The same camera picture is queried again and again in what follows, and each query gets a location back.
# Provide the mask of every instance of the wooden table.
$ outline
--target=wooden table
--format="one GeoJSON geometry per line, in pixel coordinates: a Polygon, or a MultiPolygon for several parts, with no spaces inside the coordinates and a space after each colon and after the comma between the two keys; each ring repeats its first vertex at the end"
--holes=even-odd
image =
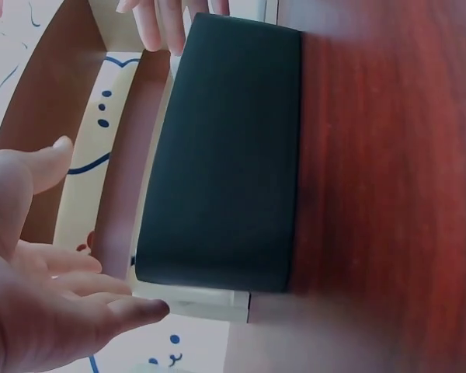
{"type": "Polygon", "coordinates": [[[306,32],[292,295],[227,373],[466,372],[466,0],[280,0],[306,32]]]}

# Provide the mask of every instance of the black cushion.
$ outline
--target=black cushion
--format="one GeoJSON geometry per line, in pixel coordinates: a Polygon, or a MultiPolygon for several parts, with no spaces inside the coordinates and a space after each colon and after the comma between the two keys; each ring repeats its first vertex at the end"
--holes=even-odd
{"type": "Polygon", "coordinates": [[[298,31],[196,16],[151,171],[140,281],[286,289],[300,81],[298,31]]]}

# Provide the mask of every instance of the blue dots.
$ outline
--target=blue dots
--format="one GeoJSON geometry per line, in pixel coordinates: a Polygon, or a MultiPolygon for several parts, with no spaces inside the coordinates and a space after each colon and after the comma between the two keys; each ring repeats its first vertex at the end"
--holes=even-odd
{"type": "Polygon", "coordinates": [[[169,340],[172,344],[178,344],[181,339],[179,338],[179,336],[173,334],[169,337],[169,340]]]}
{"type": "Polygon", "coordinates": [[[100,127],[108,128],[109,122],[105,119],[99,119],[98,124],[100,127]]]}

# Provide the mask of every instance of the wood grain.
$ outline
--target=wood grain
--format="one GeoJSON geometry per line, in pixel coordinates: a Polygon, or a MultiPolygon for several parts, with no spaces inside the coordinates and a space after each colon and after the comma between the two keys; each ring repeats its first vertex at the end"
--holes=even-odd
{"type": "Polygon", "coordinates": [[[143,53],[124,105],[103,184],[92,255],[102,263],[105,274],[124,280],[130,267],[152,133],[168,74],[168,51],[143,53]]]}
{"type": "MultiPolygon", "coordinates": [[[[88,1],[63,2],[21,75],[0,127],[0,149],[31,152],[62,135],[74,141],[105,55],[88,1]]],[[[33,198],[23,239],[52,243],[63,185],[33,198]]]]}
{"type": "Polygon", "coordinates": [[[466,0],[280,0],[306,32],[292,295],[226,372],[466,372],[466,0]]]}

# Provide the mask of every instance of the brown shelf edge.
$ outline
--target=brown shelf edge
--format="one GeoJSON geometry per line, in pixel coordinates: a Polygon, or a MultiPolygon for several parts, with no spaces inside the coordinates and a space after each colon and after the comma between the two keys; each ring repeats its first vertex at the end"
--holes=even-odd
{"type": "Polygon", "coordinates": [[[169,52],[144,52],[127,96],[103,185],[92,255],[125,279],[152,133],[169,75],[169,52]]]}

